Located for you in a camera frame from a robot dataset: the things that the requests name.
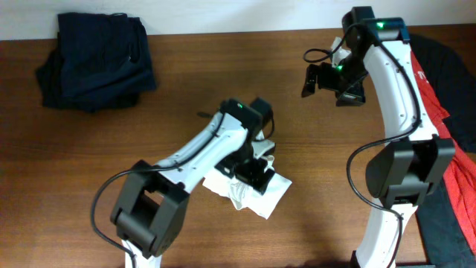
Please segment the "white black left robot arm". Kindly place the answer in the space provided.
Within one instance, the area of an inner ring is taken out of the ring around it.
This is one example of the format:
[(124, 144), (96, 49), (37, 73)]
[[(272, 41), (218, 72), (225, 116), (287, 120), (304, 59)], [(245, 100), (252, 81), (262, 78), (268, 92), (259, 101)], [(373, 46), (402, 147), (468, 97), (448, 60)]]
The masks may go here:
[(262, 98), (249, 105), (231, 98), (179, 151), (155, 165), (134, 164), (110, 216), (129, 256), (127, 266), (157, 258), (171, 246), (183, 226), (190, 193), (208, 172), (237, 179), (263, 195), (275, 175), (265, 161), (274, 144), (258, 136), (273, 121), (271, 105)]

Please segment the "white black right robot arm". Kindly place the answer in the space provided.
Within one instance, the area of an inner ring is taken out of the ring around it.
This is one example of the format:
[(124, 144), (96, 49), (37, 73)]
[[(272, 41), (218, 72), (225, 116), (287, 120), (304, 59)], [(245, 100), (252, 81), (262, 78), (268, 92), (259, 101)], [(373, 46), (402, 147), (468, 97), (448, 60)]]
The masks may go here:
[(370, 206), (364, 237), (353, 251), (352, 267), (394, 267), (410, 218), (440, 184), (455, 154), (424, 107), (414, 76), (410, 34), (399, 17), (378, 18), (369, 6), (343, 16), (344, 35), (317, 60), (309, 60), (302, 96), (317, 89), (334, 92), (338, 106), (361, 106), (363, 82), (376, 90), (385, 137), (368, 163)]

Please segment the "white t-shirt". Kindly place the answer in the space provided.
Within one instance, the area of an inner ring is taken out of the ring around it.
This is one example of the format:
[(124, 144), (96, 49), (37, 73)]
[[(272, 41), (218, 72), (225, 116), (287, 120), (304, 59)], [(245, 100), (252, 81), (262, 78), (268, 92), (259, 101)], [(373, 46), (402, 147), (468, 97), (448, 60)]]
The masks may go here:
[(236, 177), (230, 179), (217, 169), (209, 171), (202, 183), (203, 186), (215, 194), (228, 198), (236, 210), (249, 208), (266, 220), (271, 216), (291, 184), (291, 180), (275, 173), (265, 193), (260, 194), (250, 185), (239, 181)]

